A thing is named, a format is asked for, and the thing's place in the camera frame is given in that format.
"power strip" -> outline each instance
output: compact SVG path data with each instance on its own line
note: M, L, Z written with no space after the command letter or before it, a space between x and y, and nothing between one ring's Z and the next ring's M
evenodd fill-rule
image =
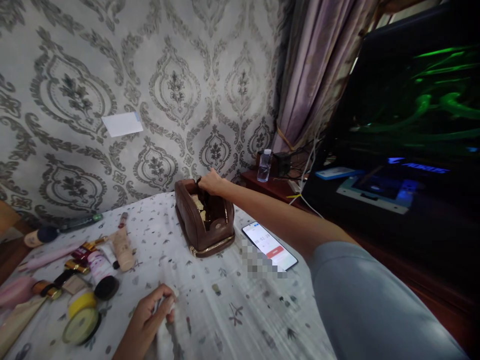
M300 186L295 181L288 180L288 185L295 194L300 194Z

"water bottle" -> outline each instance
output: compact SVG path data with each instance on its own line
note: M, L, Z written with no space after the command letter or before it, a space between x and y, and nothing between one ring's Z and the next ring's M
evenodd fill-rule
M258 175L256 179L261 183L266 183L269 180L270 165L272 163L272 150L265 149L260 155L260 165L258 167Z

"bag zipper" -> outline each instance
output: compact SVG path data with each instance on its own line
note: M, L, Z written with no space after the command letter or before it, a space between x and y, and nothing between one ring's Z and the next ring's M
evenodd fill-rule
M235 237L235 234L233 234L232 236L229 236L225 239L223 239L222 241L220 242L217 242L215 245L213 246L210 246L210 247L207 247L205 250L202 250L202 251L198 251L197 249L194 248L193 245L190 245L189 249L190 249L190 252L191 254L194 256L194 257L197 257L197 254L205 254L206 252L209 252L213 249L216 249L222 245L224 245L225 243L227 243L228 241L230 241L232 238Z

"finger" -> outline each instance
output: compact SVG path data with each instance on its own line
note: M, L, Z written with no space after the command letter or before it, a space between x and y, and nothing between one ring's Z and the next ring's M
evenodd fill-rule
M145 304L147 309L151 312L154 310L156 303L161 300L163 297L175 296L174 291L165 284L161 284L150 294L145 296L141 302Z
M176 301L175 296L167 297L159 306L158 310L153 314L153 316L147 321L145 324L148 327L149 331L156 332L159 328L162 321L165 319L168 313L170 313L170 309L172 305Z
M175 321L175 309L172 309L172 311L170 311L170 313L166 316L166 320L169 323L173 323Z

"leather makeup bag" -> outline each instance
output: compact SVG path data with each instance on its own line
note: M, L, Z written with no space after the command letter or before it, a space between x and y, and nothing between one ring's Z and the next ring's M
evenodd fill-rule
M206 258L235 241L235 211L230 201L200 189L198 181L175 183L175 210L191 254Z

